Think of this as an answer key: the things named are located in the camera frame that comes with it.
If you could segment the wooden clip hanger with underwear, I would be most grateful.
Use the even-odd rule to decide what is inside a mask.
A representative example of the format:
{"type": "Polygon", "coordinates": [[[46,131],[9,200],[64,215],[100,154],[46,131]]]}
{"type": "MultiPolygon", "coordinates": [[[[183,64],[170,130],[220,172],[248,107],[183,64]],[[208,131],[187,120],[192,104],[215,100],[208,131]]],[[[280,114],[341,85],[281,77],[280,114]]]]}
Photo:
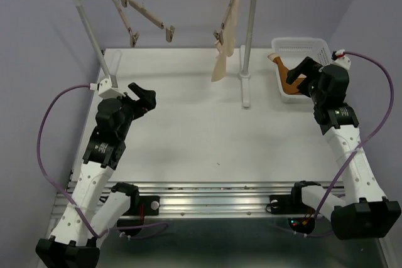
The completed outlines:
{"type": "Polygon", "coordinates": [[[226,11],[225,11],[225,13],[224,13],[224,17],[223,17],[222,22],[221,22],[221,24],[220,24],[220,30],[218,30],[218,31],[215,30],[215,31],[213,32],[213,36],[215,37],[215,39],[216,39],[221,45],[222,45],[223,42],[224,42],[223,32],[224,32],[224,29],[225,29],[227,20],[229,19],[230,15],[231,15],[231,13],[232,13],[232,10],[233,10],[233,7],[234,7],[234,3],[235,3],[235,0],[230,0],[230,1],[229,1],[229,4],[228,4],[228,6],[227,6],[227,9],[226,9],[226,11]]]}

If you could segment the beige underwear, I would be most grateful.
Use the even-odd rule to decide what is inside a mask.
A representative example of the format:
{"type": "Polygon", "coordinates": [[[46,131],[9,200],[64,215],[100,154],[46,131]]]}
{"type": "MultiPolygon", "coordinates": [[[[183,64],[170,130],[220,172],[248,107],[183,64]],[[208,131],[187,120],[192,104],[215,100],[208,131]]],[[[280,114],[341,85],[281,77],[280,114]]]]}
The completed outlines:
{"type": "Polygon", "coordinates": [[[224,29],[222,30],[223,43],[221,43],[219,40],[217,40],[215,43],[219,54],[216,58],[211,82],[218,82],[226,76],[227,58],[233,55],[236,45],[236,28],[239,14],[239,3],[240,0],[231,1],[230,12],[225,22],[224,29]]]}

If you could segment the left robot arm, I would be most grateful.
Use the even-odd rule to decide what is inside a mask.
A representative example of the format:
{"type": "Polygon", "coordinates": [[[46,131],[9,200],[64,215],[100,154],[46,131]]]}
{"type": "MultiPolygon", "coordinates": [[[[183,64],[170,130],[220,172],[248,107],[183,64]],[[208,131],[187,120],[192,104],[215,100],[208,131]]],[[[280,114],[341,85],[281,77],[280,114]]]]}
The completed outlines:
{"type": "Polygon", "coordinates": [[[96,209],[105,185],[125,151],[125,139],[134,120],[156,107],[156,92],[136,83],[128,86],[136,96],[117,93],[97,106],[96,126],[82,158],[79,180],[68,205],[47,239],[39,239],[36,253],[46,267],[95,267],[100,247],[124,214],[139,209],[137,186],[118,183],[100,210],[96,209]]]}

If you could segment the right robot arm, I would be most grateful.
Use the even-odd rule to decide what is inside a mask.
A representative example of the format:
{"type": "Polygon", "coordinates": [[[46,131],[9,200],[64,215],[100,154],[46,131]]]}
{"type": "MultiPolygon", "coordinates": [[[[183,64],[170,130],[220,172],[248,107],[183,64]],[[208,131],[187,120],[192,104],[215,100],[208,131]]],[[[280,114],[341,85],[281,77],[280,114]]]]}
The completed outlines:
{"type": "Polygon", "coordinates": [[[360,138],[356,113],[345,102],[349,68],[347,55],[337,55],[329,65],[306,57],[287,74],[288,84],[305,76],[297,88],[311,98],[315,121],[339,167],[327,189],[313,181],[295,183],[289,204],[297,212],[310,207],[324,216],[340,240],[383,238],[401,207],[378,185],[363,149],[367,140],[360,138]]]}

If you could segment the wooden clip hanger far left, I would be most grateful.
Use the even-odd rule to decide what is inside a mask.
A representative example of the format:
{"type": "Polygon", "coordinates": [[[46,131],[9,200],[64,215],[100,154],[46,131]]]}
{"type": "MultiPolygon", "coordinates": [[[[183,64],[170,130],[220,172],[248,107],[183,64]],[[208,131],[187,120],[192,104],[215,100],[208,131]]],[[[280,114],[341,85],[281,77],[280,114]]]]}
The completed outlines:
{"type": "Polygon", "coordinates": [[[122,6],[119,4],[119,0],[112,0],[113,4],[115,5],[117,12],[120,15],[120,18],[129,34],[129,44],[130,47],[134,48],[136,46],[137,40],[139,38],[139,33],[133,31],[131,25],[129,24],[129,21],[126,17],[126,15],[124,14],[123,10],[122,10],[122,6]]]}

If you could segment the white plastic basket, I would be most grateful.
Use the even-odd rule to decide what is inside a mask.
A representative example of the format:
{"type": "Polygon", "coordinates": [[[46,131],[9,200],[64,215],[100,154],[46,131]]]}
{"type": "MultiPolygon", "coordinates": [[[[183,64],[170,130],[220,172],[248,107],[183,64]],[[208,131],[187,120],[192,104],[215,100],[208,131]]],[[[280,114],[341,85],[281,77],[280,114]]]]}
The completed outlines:
{"type": "Polygon", "coordinates": [[[275,64],[275,74],[278,88],[283,103],[302,104],[309,103],[310,99],[302,94],[295,92],[289,94],[290,87],[286,84],[286,73],[281,67],[294,69],[303,61],[306,56],[314,59],[321,65],[328,65],[331,62],[331,53],[327,43],[320,38],[310,37],[284,37],[274,38],[271,42],[273,55],[268,58],[275,64]]]}

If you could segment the white metal clothes rack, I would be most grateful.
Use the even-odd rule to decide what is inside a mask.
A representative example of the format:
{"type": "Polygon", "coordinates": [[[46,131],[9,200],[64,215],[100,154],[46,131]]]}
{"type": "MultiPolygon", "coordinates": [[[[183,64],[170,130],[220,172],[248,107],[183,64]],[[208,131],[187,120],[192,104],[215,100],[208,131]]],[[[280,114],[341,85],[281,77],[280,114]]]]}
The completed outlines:
{"type": "MultiPolygon", "coordinates": [[[[73,2],[78,11],[78,14],[81,18],[82,24],[87,32],[87,36],[90,39],[90,42],[95,51],[95,54],[97,55],[97,59],[100,63],[100,67],[104,73],[103,79],[110,80],[112,83],[112,86],[119,89],[117,80],[116,80],[116,76],[110,72],[109,67],[101,52],[101,48],[97,42],[93,29],[90,25],[89,19],[84,10],[82,0],[73,0],[73,2]]],[[[126,0],[119,0],[119,4],[122,6],[122,8],[125,8],[127,5],[129,5],[126,2],[126,0]]],[[[251,76],[249,73],[249,58],[250,58],[250,54],[251,54],[251,43],[252,43],[252,37],[253,37],[253,27],[254,27],[254,18],[255,18],[255,12],[256,12],[256,4],[257,4],[257,0],[250,0],[246,44],[244,47],[244,51],[241,52],[241,54],[243,55],[243,63],[241,64],[241,69],[239,72],[239,80],[241,81],[241,91],[242,91],[242,94],[241,94],[242,106],[246,109],[250,108],[250,106],[251,106],[250,89],[249,89],[249,86],[250,86],[249,79],[251,76]]]]}

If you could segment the aluminium rail base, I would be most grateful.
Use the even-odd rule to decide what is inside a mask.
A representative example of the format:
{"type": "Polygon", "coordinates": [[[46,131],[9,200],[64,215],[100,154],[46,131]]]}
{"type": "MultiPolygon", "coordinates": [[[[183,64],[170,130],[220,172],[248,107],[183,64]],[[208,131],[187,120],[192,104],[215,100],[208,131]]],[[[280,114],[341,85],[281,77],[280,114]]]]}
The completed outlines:
{"type": "Polygon", "coordinates": [[[160,197],[154,219],[268,218],[271,195],[289,194],[294,182],[136,183],[140,195],[160,197]]]}

